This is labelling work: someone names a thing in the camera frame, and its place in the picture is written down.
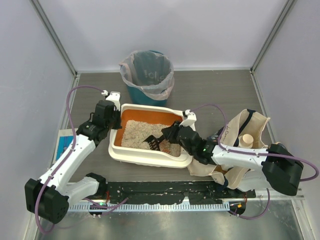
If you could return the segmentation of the black litter scoop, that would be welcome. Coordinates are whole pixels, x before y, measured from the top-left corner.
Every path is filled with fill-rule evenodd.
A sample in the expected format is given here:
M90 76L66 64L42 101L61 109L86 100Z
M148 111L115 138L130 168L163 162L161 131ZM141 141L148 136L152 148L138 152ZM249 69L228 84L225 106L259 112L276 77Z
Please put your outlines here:
M155 137L154 135L148 136L143 142L148 143L150 150L160 151L160 143L165 140L165 136L161 135L160 137Z

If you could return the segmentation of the white orange litter box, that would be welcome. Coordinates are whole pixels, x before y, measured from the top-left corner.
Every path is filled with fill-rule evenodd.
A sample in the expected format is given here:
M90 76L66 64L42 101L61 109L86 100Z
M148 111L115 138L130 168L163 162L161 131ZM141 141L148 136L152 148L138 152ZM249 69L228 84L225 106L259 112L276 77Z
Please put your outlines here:
M179 157L165 152L122 147L121 141L129 120L149 124L172 125L174 121L183 121L183 111L167 107L129 104L121 106L121 129L111 130L109 134L108 153L116 161L137 165L167 168L186 168L193 160L184 149Z

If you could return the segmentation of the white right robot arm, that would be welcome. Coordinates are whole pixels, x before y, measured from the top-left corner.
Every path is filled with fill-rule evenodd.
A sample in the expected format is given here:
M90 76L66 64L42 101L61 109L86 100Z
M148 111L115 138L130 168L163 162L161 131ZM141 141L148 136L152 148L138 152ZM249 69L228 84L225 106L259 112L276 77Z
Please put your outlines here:
M243 192L255 189L254 184L262 180L264 188L271 187L287 196L297 194L304 166L279 144L261 149L226 146L201 138L190 126L182 126L179 121L161 132L163 139L180 145L201 164L242 167L255 173L242 188Z

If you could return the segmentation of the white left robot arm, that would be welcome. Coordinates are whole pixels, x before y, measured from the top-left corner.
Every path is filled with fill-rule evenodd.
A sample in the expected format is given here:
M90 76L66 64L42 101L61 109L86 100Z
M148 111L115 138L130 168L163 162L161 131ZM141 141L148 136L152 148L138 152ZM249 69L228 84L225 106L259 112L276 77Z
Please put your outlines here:
M90 119L79 126L69 147L58 161L38 180L29 179L24 186L26 208L53 224L58 224L68 208L86 197L102 197L107 181L101 175L88 173L69 185L72 175L103 141L111 129L121 128L121 105L118 99L100 100Z

